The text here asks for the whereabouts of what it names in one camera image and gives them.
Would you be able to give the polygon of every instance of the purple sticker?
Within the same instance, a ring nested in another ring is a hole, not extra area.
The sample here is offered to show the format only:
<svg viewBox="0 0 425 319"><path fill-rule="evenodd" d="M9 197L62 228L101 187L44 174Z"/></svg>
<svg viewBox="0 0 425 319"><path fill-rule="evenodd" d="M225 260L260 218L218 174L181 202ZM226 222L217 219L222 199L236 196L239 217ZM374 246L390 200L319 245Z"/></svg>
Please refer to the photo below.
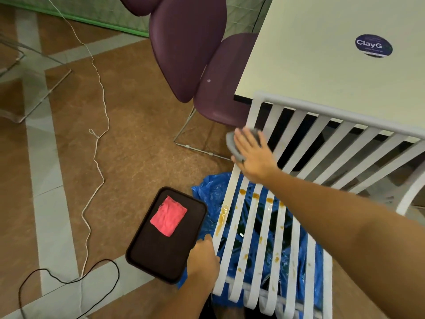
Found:
<svg viewBox="0 0 425 319"><path fill-rule="evenodd" d="M375 58L387 57L393 52L393 47L384 38L363 34L356 38L356 47L361 52Z"/></svg>

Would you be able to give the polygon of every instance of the folded pink cloth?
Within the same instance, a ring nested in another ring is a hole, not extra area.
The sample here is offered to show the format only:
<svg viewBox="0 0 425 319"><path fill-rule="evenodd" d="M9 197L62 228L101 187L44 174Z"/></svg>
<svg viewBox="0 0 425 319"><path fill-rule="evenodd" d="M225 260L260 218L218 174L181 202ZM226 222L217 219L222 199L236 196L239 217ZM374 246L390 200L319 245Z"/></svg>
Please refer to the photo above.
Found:
<svg viewBox="0 0 425 319"><path fill-rule="evenodd" d="M161 206L159 206L156 214L151 218L151 224L162 234L170 237L186 212L187 208L167 196Z"/></svg>

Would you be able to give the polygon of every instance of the white cord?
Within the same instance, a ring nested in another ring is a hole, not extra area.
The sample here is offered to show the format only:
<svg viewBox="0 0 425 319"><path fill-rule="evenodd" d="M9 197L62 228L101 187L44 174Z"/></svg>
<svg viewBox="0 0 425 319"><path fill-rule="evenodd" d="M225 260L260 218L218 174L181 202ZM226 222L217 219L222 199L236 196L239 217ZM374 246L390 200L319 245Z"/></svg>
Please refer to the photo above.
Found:
<svg viewBox="0 0 425 319"><path fill-rule="evenodd" d="M53 5L53 7L56 9L56 11L57 12L59 12L59 14L61 15L61 17L66 21L66 23L68 23L69 24L69 26L71 27L71 29L72 29L72 31L74 32L74 35L75 35L75 37L77 38L77 40L78 40L78 42L79 43L81 43L82 45L84 45L85 47L86 47L86 49L87 49L87 51L88 51L88 53L90 54L90 57L91 57L91 64L92 64L92 66L94 67L94 69L96 69L96 73L97 73L97 75L98 75L98 77L99 77L99 84L100 84L100 87L102 87L102 101L103 101L103 108L104 108L104 111L105 111L105 115L106 115L106 118L108 119L108 128L99 136L99 135L97 135L96 133L94 133L94 131L92 130L92 129L89 129L88 131L91 133L91 134L93 134L95 137L96 137L96 144L95 144L95 147L94 147L94 155L93 155L93 161L96 163L96 167L97 167L97 171L99 171L99 174L100 174L100 176L102 177L102 183L99 185L99 187L97 187L96 188L96 190L94 191L94 193L93 193L93 195L91 195L91 197L90 197L90 199L88 200L88 202L87 202L87 204L86 204L86 206L83 208L83 210L82 210L82 212L81 212L81 218L82 218L82 220L84 221L84 223L87 225L87 227L88 227L88 235L87 235L87 238L85 239L85 252L86 252L86 255L85 255L85 261L84 261L84 265L82 266L82 270L81 270L81 276L80 277L83 277L83 275L84 275L84 270L85 270L85 266L86 266L86 264L87 264L87 260L88 260L88 246L87 246L87 242L88 242L88 239L90 238L90 235L91 235L91 227L90 227L90 225L88 224L88 222L87 222L87 220L85 219L85 217L84 217L84 212L85 212L85 210L87 209L87 207L88 207L88 205L91 203L91 201L92 201L92 199L93 199L93 197L96 195L96 193L98 192L98 190L103 186L103 184L105 183L105 178L103 177L103 174L102 174L102 171L100 171L100 168L99 168L99 163L97 162L97 160L96 160L96 154L97 154L97 144L98 144L98 142L99 142L99 139L106 133L106 132L108 132L109 131L109 116L108 116L108 112L106 111L106 103L105 103L105 89L104 89L104 87L103 87L103 84L102 84L102 82L100 81L100 75L99 75L99 71L97 70L97 67L94 65L94 58L93 58L93 55L91 54L91 52L90 52L90 49L88 49L88 47L87 47L87 45L84 43L84 42L82 42L79 38L78 38L78 36L77 36L77 34L75 33L75 30L74 30L74 27L71 25L71 23L69 23L68 22L68 20L67 19L65 19L65 17L63 16L63 14L62 14L62 12L60 12L59 11L59 9L56 7L56 5L54 5L53 4L53 2L52 1L50 1L50 0L48 0L49 2L50 2L50 4L51 5ZM80 298L80 304L79 304L79 307L80 307L80 313L82 313L82 310L81 310L81 306L82 306L82 280L80 281L80 291L81 291L81 298Z"/></svg>

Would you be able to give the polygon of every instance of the black cord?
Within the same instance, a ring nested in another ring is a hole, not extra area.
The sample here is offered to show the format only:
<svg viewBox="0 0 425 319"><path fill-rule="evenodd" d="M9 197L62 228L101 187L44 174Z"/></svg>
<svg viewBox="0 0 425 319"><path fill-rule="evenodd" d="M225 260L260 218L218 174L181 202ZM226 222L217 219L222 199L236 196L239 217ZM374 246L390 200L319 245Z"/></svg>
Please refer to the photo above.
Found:
<svg viewBox="0 0 425 319"><path fill-rule="evenodd" d="M103 259L103 260L100 260L99 262L97 262L95 265L93 265L92 267L91 267L91 269L86 273L86 274L84 274L81 278L78 278L78 279L75 279L75 280L72 280L72 281L70 281L70 282L63 282L62 280L60 280L60 279L58 279L58 278L56 278L52 273L50 273L50 271L49 271L49 269L45 269L45 268L43 268L43 269L36 269L36 270L34 270L34 271L32 271L27 277L26 277L26 279L24 280L24 282L22 282L22 284L21 284L21 286L19 287L19 291L18 291L18 301L19 301L19 310L21 311L21 314L22 314L22 317L23 317L23 319L27 319L27 317L25 316L25 313L24 313L24 310L22 309L22 300L21 300L21 293L22 293L22 288L24 287L24 284L25 284L25 282L27 282L27 280L31 277L31 275L33 275L35 272L37 272L37 271L47 271L47 273L49 273L49 275L52 277L52 278L54 278L54 279L56 279L57 281L59 281L60 283L63 283L63 284L71 284L71 283L75 283L75 282L79 282L79 281L81 281L82 279L84 279L92 270L93 270L93 268L96 266L96 265L98 265L100 262L103 262L103 261L109 261L109 262L112 262L112 263L114 263L114 265L115 265L115 267L116 267L116 270L117 270L117 272L118 272L118 278L116 279L116 281L115 281L115 284L114 284L114 286L112 287L112 289L101 299L101 300L99 300L98 302L96 302L90 309L88 309L88 311L86 311L86 312L84 312L81 316L79 316L79 317L77 317L76 319L78 319L78 318L81 318L82 316L84 316L86 313L88 313L91 309L93 309L95 306L97 306L99 303L101 303L103 300L104 300L104 298L106 298L114 289L115 289L115 287L116 287L116 285L117 285L117 283L118 283L118 280L120 279L120 269L118 268L118 265L115 263L115 261L113 261L113 260L111 260L111 259Z"/></svg>
<svg viewBox="0 0 425 319"><path fill-rule="evenodd" d="M254 32L255 25L257 24L258 18L260 17L260 14L261 14L261 10L263 10L263 6L264 6L264 4L265 4L265 3L266 3L266 0L264 0L264 1L263 1L263 4L261 5L260 12L258 12L257 19L255 19L255 23L254 23L254 26L252 27L252 31L251 31L251 33L253 33L253 32Z"/></svg>

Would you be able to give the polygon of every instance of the blue plastic sheet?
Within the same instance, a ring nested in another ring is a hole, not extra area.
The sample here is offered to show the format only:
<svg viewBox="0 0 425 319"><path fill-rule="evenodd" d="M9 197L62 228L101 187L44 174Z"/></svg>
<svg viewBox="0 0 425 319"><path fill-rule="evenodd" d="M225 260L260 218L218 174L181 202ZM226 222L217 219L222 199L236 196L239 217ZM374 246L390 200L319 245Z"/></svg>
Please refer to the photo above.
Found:
<svg viewBox="0 0 425 319"><path fill-rule="evenodd" d="M194 198L202 200L208 206L208 214L205 217L202 229L199 234L199 238L204 238L207 233L213 235L215 226L217 224L217 219L220 214L221 206L223 204L224 196L226 194L227 185L230 179L230 173L220 173L217 175L210 175L204 178L203 182L199 186L192 187L192 194ZM222 257L224 252L224 244L229 232L229 225L232 218L232 213L235 208L237 193L241 186L243 176L241 175L238 180L237 190L233 197L233 201L230 207L230 214L227 218L227 222L223 232L223 238L221 239L220 247L218 249L217 255ZM227 275L234 277L236 275L236 269L239 260L239 254L241 251L243 233L245 231L245 226L247 224L248 211L251 205L252 193L254 191L255 185L250 183L247 188L247 194L245 198L245 203L242 207L241 220L239 222L237 235L233 247L232 256L230 259L229 270ZM263 188L260 194L260 199L258 203L257 216L254 225L254 231L252 233L251 247L248 254L247 268L245 270L245 282L251 282L253 277L254 265L255 265L255 256L259 241L259 232L261 229L261 223L263 219L264 206L267 197L267 189ZM263 265L263 288L266 288L264 285L267 284L267 279L270 276L270 269L272 264L272 254L273 254L273 245L274 245L274 232L276 228L277 220L277 211L278 211L278 200L275 198L273 202L273 209L270 221L270 230L267 239L266 247L266 256ZM287 210L285 216L285 230L284 230L284 242L282 246L281 254L281 263L280 263L280 275L279 275L279 295L286 297L286 290L288 285L288 270L289 270L289 260L290 260L290 241L292 233L292 214ZM307 233L301 227L300 231L300 252L298 259L298 284L297 284L297 293L296 297L299 302L303 303L304 293L305 293L305 262L306 262L306 252L307 252ZM181 287L184 281L187 279L187 272L185 270L182 279L177 283L178 287ZM221 296L212 296L212 301L215 304L224 305L224 306L243 306L243 297L241 295L237 303L233 303L227 299L229 285L226 283L223 289ZM316 245L316 268L315 268L315 306L318 309L322 309L322 299L323 299L323 249L320 245Z"/></svg>

